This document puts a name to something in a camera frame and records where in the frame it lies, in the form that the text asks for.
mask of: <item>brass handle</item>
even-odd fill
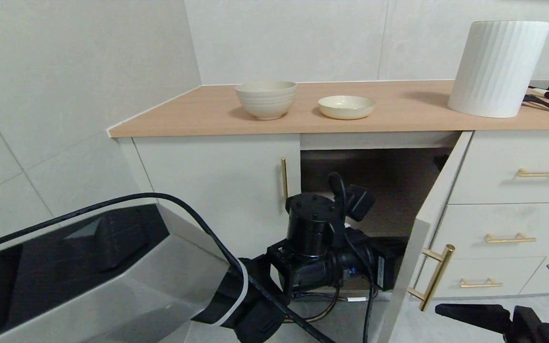
[[[467,280],[462,278],[459,286],[461,288],[501,287],[503,286],[503,283],[495,282],[493,278],[488,278],[488,282],[486,283],[468,283]]]
[[[495,239],[490,233],[486,235],[484,241],[486,243],[526,243],[536,242],[538,239],[535,237],[527,237],[523,233],[518,232],[516,237],[510,239]]]
[[[418,306],[419,310],[425,311],[425,309],[429,305],[431,298],[433,298],[433,295],[436,293],[437,286],[440,284],[442,276],[444,276],[446,267],[448,267],[448,264],[450,263],[450,259],[453,258],[453,252],[455,252],[455,246],[450,244],[446,244],[444,252],[442,252],[441,255],[437,252],[432,252],[427,248],[423,248],[423,254],[429,258],[435,259],[436,261],[438,261],[438,264],[436,270],[431,276],[431,280],[429,281],[429,285],[427,285],[427,290],[424,294],[412,287],[408,287],[408,293],[414,295],[421,300],[421,304]]]
[[[549,178],[549,173],[531,173],[528,170],[521,168],[518,169],[516,176],[519,178]]]
[[[289,190],[287,188],[287,161],[285,158],[281,158],[281,174],[283,175],[283,203],[285,203],[289,197]]]

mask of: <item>shallow dish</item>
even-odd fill
[[[376,102],[363,96],[334,95],[319,99],[319,111],[334,119],[352,120],[368,117]]]

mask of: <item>open cabinet door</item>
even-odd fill
[[[431,238],[434,236],[440,222],[442,212],[444,212],[444,207],[448,202],[448,196],[455,183],[457,172],[465,156],[472,133],[464,132],[461,134],[427,199],[425,199],[423,206],[418,211],[418,215],[414,220],[414,226],[412,226],[412,233],[410,234],[406,253],[395,282],[393,295],[384,316],[383,326],[381,326],[377,339],[372,340],[373,342],[389,342],[394,332],[395,324],[402,315],[401,308],[403,304],[409,302],[412,297],[420,298],[420,301],[416,302],[416,310],[424,311],[436,291],[439,279],[446,270],[446,266],[455,248],[449,245],[445,248],[444,252],[432,252],[427,247],[429,247]],[[431,276],[431,282],[427,289],[416,290],[412,286],[416,284],[416,280],[418,279],[425,258],[424,255],[437,259],[438,268],[436,268],[433,276]]]

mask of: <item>wire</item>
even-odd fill
[[[348,301],[348,298],[346,298],[346,297],[340,297],[339,296],[337,298],[334,298],[334,296],[329,294],[329,293],[298,292],[298,293],[292,294],[293,299],[300,299],[300,298],[305,298],[305,297],[324,297],[324,298],[330,298],[330,299],[338,299],[338,301],[340,301],[340,302]]]
[[[341,194],[342,200],[345,207],[345,209],[342,211],[342,220],[344,221],[344,219],[346,218],[345,183],[342,180],[342,176],[340,176],[340,174],[338,173],[329,173],[327,178],[328,178],[330,187],[332,187],[332,190],[334,190],[333,179],[335,179],[340,183],[340,188],[342,189],[342,194]],[[349,237],[346,234],[346,230],[344,230],[343,233],[344,233],[346,243],[351,248],[351,250],[353,250],[353,252],[355,253],[355,256],[357,256],[357,258],[359,258],[363,262],[364,266],[366,267],[366,270],[368,271],[368,281],[370,282],[370,294],[368,295],[368,306],[366,306],[366,317],[364,318],[364,336],[362,339],[363,343],[368,343],[368,327],[370,326],[370,316],[372,315],[372,305],[374,303],[374,295],[375,295],[374,274],[372,272],[372,268],[370,268],[370,263],[366,261],[366,259],[362,256],[362,254],[360,254],[359,251],[357,251],[357,248],[355,247],[355,245],[353,245],[349,240]]]
[[[336,306],[336,303],[338,302],[338,296],[339,295],[340,295],[340,286],[336,287],[336,293],[334,293],[332,301],[329,303],[327,308],[325,310],[323,310],[323,312],[321,312],[318,315],[314,315],[313,317],[305,318],[305,321],[307,321],[309,323],[314,323],[316,321],[320,321],[323,318],[327,317],[327,315],[329,315],[332,312],[332,310],[334,309],[334,306]],[[285,318],[283,320],[283,323],[293,323],[293,322],[294,321],[292,321],[292,319],[289,319],[289,318]]]
[[[53,224],[57,224],[60,222],[63,222],[68,219],[72,219],[74,217],[78,217],[78,215],[82,215],[84,213],[92,212],[96,209],[104,208],[105,206],[110,206],[113,204],[118,204],[120,202],[127,202],[128,200],[135,200],[135,199],[142,199],[142,198],[159,198],[164,200],[169,200],[170,202],[174,202],[177,204],[177,206],[183,208],[186,212],[189,213],[189,215],[196,220],[196,223],[198,226],[200,226],[201,229],[203,229],[204,232],[206,232],[213,241],[215,241],[215,244],[218,248],[222,251],[222,254],[226,257],[227,261],[233,265],[239,272],[242,272],[242,268],[240,263],[237,261],[237,259],[231,254],[231,252],[226,248],[226,246],[220,241],[219,237],[211,230],[211,228],[208,226],[208,224],[204,221],[204,219],[192,208],[190,205],[186,204],[183,200],[176,198],[172,195],[168,195],[165,193],[137,193],[137,194],[131,194],[126,195],[124,197],[115,198],[111,200],[107,200],[105,202],[99,202],[98,204],[94,204],[91,206],[87,206],[83,209],[79,209],[76,211],[73,211],[71,213],[67,213],[64,215],[61,215],[60,217],[56,217],[54,219],[46,220],[43,223],[39,223],[33,226],[29,226],[29,228],[20,230],[18,232],[13,232],[11,234],[7,234],[6,236],[0,237],[0,244],[4,243],[6,241],[10,241],[11,239],[17,239],[18,237],[22,237],[26,234],[30,234],[31,232],[36,232],[37,230],[41,230],[43,228],[46,228],[48,226],[51,226]],[[296,312],[290,310],[287,306],[285,306],[282,302],[277,300],[274,295],[270,294],[257,280],[255,280],[251,275],[249,275],[249,282],[274,306],[276,306],[281,312],[283,312],[285,315],[290,317],[292,321],[294,321],[298,326],[303,328],[308,334],[313,336],[316,340],[318,340],[320,343],[335,343],[332,339],[327,337],[325,334],[314,328],[311,324],[309,324],[305,319],[300,317]]]

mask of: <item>black panel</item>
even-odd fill
[[[0,332],[115,278],[168,235],[150,204],[101,213],[0,252]]]

